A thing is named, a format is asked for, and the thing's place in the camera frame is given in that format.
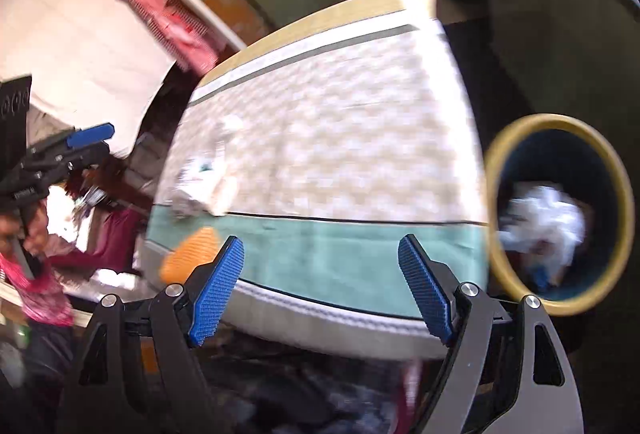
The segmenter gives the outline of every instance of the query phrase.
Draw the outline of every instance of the green object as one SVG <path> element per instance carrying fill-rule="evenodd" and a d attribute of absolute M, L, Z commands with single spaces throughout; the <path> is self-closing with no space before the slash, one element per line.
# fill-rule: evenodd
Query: green object
<path fill-rule="evenodd" d="M 201 227 L 244 243 L 241 279 L 304 299 L 356 310 L 419 318 L 398 267 L 398 242 L 415 234 L 459 281 L 486 286 L 486 227 L 403 225 L 209 214 L 177 220 L 155 205 L 146 238 L 174 250 Z"/>

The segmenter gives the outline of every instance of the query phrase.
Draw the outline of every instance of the screw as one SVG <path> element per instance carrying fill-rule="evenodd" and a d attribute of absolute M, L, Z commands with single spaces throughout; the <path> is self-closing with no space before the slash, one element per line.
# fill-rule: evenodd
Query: screw
<path fill-rule="evenodd" d="M 460 289 L 462 290 L 462 293 L 468 297 L 475 297 L 478 295 L 478 286 L 473 283 L 462 283 Z"/>
<path fill-rule="evenodd" d="M 117 299 L 118 298 L 113 293 L 110 293 L 102 297 L 100 304 L 102 304 L 105 308 L 110 308 L 116 303 Z"/>
<path fill-rule="evenodd" d="M 182 294 L 182 284 L 170 284 L 166 287 L 164 292 L 169 297 L 179 297 Z"/>
<path fill-rule="evenodd" d="M 524 298 L 524 302 L 527 303 L 527 306 L 529 306 L 530 308 L 539 308 L 540 307 L 540 299 L 538 297 L 536 297 L 535 295 L 527 295 Z"/>

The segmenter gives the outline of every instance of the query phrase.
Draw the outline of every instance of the human hand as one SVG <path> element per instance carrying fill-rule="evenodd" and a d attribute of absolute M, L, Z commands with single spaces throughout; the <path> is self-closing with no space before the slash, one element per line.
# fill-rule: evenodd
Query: human hand
<path fill-rule="evenodd" d="M 38 203 L 33 219 L 27 226 L 27 237 L 24 240 L 24 249 L 31 255 L 42 253 L 47 244 L 49 233 L 47 225 L 49 218 L 47 217 L 47 202 L 45 200 Z M 14 249 L 11 243 L 11 237 L 20 231 L 20 220 L 12 215 L 0 215 L 0 254 L 8 258 L 14 255 Z"/>

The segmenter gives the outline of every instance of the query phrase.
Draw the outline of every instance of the plastic wrapper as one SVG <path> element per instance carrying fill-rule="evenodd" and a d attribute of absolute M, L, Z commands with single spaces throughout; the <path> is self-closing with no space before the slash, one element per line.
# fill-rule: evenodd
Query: plastic wrapper
<path fill-rule="evenodd" d="M 522 271 L 545 290 L 561 283 L 585 228 L 576 202 L 557 188 L 537 185 L 509 202 L 500 219 L 500 241 L 505 251 L 523 254 Z"/>
<path fill-rule="evenodd" d="M 228 173 L 228 154 L 242 121 L 235 115 L 224 117 L 210 130 L 210 147 L 188 157 L 172 192 L 172 208 L 178 217 L 207 211 L 226 214 L 238 191 L 237 179 Z"/>

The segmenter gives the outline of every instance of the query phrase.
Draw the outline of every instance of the orange object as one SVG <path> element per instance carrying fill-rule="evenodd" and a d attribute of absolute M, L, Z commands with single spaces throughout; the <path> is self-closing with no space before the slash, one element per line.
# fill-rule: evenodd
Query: orange object
<path fill-rule="evenodd" d="M 160 278 L 166 284 L 184 284 L 196 267 L 215 259 L 221 246 L 218 233 L 211 227 L 202 227 L 164 258 Z"/>

